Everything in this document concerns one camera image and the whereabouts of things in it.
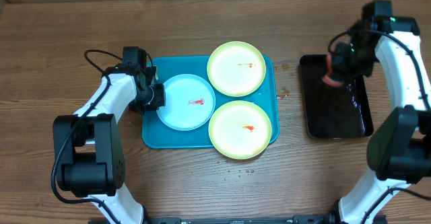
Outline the red and grey sponge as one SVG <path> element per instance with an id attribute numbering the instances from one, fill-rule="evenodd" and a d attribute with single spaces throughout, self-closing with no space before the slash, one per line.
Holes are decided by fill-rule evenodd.
<path id="1" fill-rule="evenodd" d="M 326 64 L 327 64 L 327 73 L 323 76 L 322 81 L 331 87 L 343 86 L 342 81 L 336 81 L 331 78 L 331 75 L 333 74 L 333 70 L 332 70 L 332 58 L 329 53 L 326 54 Z"/>

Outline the light blue round plate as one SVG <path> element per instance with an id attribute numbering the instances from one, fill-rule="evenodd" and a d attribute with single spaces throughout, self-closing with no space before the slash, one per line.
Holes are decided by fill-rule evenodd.
<path id="1" fill-rule="evenodd" d="M 174 130 L 195 130 L 212 116 L 216 106 L 213 87 L 202 77 L 181 74 L 164 82 L 165 105 L 159 119 Z"/>

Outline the yellow-green plate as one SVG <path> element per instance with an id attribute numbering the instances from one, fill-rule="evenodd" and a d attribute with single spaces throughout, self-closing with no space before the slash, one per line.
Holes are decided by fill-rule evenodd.
<path id="1" fill-rule="evenodd" d="M 209 121 L 209 138 L 222 155 L 250 159 L 262 153 L 272 136 L 272 124 L 258 105 L 236 100 L 223 104 Z"/>
<path id="2" fill-rule="evenodd" d="M 252 44 L 242 41 L 218 46 L 207 62 L 207 76 L 220 93 L 230 97 L 256 91 L 266 76 L 266 62 Z"/>

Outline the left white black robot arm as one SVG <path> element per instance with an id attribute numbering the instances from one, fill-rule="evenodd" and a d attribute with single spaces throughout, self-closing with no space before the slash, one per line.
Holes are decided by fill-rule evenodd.
<path id="1" fill-rule="evenodd" d="M 118 122 L 126 109 L 158 110 L 166 103 L 165 91 L 155 82 L 157 67 L 144 49 L 127 46 L 119 60 L 101 70 L 101 84 L 83 107 L 55 118 L 51 189 L 63 203 L 92 203 L 107 223 L 149 223 L 125 184 Z"/>

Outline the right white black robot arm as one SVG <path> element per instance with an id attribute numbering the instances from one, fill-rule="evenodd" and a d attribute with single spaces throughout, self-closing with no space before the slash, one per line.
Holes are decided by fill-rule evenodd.
<path id="1" fill-rule="evenodd" d="M 368 167 L 354 188 L 338 200 L 326 223 L 386 223 L 378 212 L 399 192 L 423 200 L 409 187 L 430 177 L 430 80 L 420 52 L 420 29 L 413 17 L 393 15 L 387 0 L 374 0 L 345 31 L 350 43 L 328 45 L 325 83 L 347 83 L 383 68 L 391 113 L 371 136 Z"/>

